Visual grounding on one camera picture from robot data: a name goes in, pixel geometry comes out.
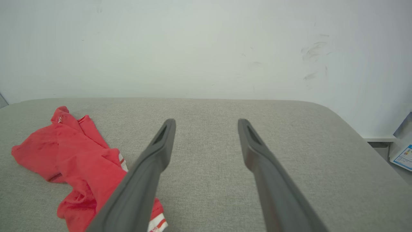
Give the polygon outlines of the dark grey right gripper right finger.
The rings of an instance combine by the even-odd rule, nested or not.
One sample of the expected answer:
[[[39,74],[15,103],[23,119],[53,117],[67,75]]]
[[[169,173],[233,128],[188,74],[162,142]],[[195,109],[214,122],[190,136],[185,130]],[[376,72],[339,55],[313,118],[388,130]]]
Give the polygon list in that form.
[[[253,173],[267,232],[329,232],[247,119],[238,120],[244,163]]]

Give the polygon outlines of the white appliance with blue label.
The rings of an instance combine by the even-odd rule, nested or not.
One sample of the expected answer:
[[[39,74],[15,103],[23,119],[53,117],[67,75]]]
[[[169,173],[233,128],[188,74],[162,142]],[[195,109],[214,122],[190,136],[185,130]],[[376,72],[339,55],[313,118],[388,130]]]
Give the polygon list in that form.
[[[390,145],[389,161],[412,172],[412,112],[393,135],[395,140]]]

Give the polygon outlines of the red basketball jersey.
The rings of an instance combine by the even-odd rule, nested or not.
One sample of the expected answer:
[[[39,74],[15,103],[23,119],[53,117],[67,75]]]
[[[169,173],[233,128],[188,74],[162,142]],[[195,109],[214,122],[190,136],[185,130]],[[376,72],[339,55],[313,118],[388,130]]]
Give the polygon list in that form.
[[[65,106],[55,110],[50,125],[12,147],[11,154],[19,165],[46,181],[72,187],[56,213],[69,232],[86,232],[129,172],[120,151],[109,147],[91,118],[76,119]],[[155,197],[147,232],[164,232],[168,226]]]

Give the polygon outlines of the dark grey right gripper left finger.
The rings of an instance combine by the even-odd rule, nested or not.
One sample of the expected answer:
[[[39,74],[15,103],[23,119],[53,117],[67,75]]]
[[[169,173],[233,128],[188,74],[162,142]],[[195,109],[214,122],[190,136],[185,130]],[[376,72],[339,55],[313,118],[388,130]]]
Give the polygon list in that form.
[[[176,121],[165,120],[86,232],[147,232],[161,173],[170,163]]]

